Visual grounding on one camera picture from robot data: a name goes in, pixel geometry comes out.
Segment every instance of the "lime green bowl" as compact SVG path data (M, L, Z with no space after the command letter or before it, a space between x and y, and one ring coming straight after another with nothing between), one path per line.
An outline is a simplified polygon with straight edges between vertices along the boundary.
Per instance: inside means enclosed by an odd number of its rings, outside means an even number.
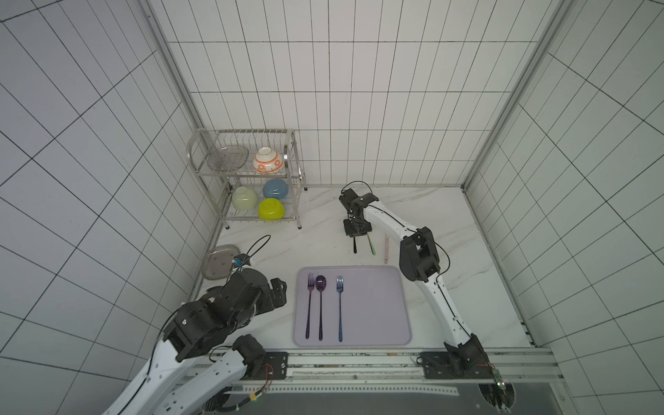
M258 205L258 217L261 219L281 219L284 213L284 206L274 197L269 197Z

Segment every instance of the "cutlery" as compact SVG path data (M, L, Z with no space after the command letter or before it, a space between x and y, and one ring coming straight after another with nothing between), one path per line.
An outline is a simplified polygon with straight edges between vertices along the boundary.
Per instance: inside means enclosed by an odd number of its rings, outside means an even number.
M337 277L337 292L339 293L339 341L343 341L341 334L341 292L343 291L343 277Z
M309 290L309 311L307 312L307 333L304 335L306 339L309 338L309 323L311 322L311 292L313 291L313 272L309 273L309 281L307 281L307 290Z
M320 324L318 325L319 340L323 340L323 290L325 289L326 285L327 281L325 281L325 277L323 276L316 277L316 289L321 293L321 321Z

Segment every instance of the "bowl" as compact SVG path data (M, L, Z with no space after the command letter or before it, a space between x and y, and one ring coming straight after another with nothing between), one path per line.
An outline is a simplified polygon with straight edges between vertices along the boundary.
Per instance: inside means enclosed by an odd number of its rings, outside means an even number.
M250 210L258 203L258 194L252 187L240 186L233 192L230 200L237 210Z
M288 195L288 185L281 179L268 180L263 186L263 196L267 199L274 197L275 199L283 199Z
M281 219L285 213L282 203L274 197L268 197L258 205L258 217L261 219Z
M284 156L269 147L261 147L256 152L252 165L259 173L274 173L284 166Z

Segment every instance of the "spoon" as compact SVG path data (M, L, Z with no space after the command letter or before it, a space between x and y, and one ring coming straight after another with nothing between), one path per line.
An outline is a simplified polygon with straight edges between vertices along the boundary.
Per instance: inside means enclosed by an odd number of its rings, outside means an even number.
M325 277L323 276L317 276L316 277L316 289L318 292L321 293L321 319L320 319L320 324L318 325L318 339L323 340L323 290L325 289L325 286L327 285L327 281L325 281Z

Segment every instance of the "white marble surface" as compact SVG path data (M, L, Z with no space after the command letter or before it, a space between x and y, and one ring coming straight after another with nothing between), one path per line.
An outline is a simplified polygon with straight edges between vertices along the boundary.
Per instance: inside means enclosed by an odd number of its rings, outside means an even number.
M356 192L365 192L359 184ZM383 265L384 234L375 230L371 254L366 237L353 240L343 231L345 209L339 202L339 188L312 189L302 193L302 229L294 222L231 222L223 229L218 244L235 244L242 252L261 236L272 239L252 259L252 265L268 280L280 278L288 284L285 306L256 316L249 326L226 340L230 344L241 334L251 333L267 349L296 348L293 342L295 278L305 266ZM473 217L459 188L377 187L374 194L393 212L414 226L427 226L436 242L452 259L443 278L465 322L484 347L528 347L517 314L491 261ZM398 245L390 243L390 265L398 268ZM402 276L412 340L406 347L443 347L436 329L438 322L420 289ZM204 280L201 293L219 282Z

